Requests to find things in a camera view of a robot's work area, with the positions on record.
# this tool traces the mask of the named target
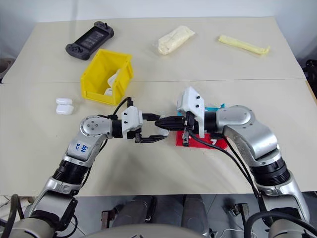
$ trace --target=yellow plastic bin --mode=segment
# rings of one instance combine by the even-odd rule
[[[117,105],[133,78],[131,55],[99,49],[81,77],[81,91],[84,98],[100,103]],[[110,88],[107,80],[119,70],[112,85],[112,96],[104,95]]]

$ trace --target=black game controller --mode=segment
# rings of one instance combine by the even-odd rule
[[[107,23],[96,21],[93,28],[66,46],[66,52],[78,59],[88,60],[90,55],[113,35],[114,31]]]

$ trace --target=white table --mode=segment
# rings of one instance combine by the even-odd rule
[[[317,108],[304,80],[132,82],[126,95],[143,112],[170,115],[188,86],[200,92],[206,106],[226,103],[253,109],[276,134],[300,188],[317,189]],[[80,120],[114,110],[84,100],[76,82],[7,84],[0,90],[0,194],[38,194],[77,134]],[[74,100],[73,115],[56,115],[54,101],[60,96]],[[176,147],[171,133],[154,144],[110,140],[80,195],[248,192],[251,189],[228,157],[210,149]]]
[[[114,37],[102,48],[133,56],[133,82],[305,78],[273,17],[108,19]],[[79,82],[90,63],[65,51],[95,20],[38,23],[3,83]],[[179,25],[197,35],[167,56],[157,40]],[[225,34],[256,46],[271,46],[267,56],[217,41]]]

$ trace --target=yellow sponge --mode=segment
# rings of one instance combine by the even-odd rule
[[[222,43],[227,44],[227,45],[243,48],[245,50],[251,51],[251,52],[256,53],[258,55],[267,54],[269,51],[269,48],[270,48],[270,46],[268,46],[266,49],[261,48],[261,47],[257,47],[257,46],[253,46],[247,42],[239,41],[237,39],[234,39],[234,38],[229,37],[229,36],[224,36],[224,35],[219,36],[218,40]]]

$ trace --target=white wall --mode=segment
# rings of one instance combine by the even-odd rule
[[[182,16],[275,16],[296,58],[317,58],[317,0],[0,0],[0,57],[17,57],[36,22]]]

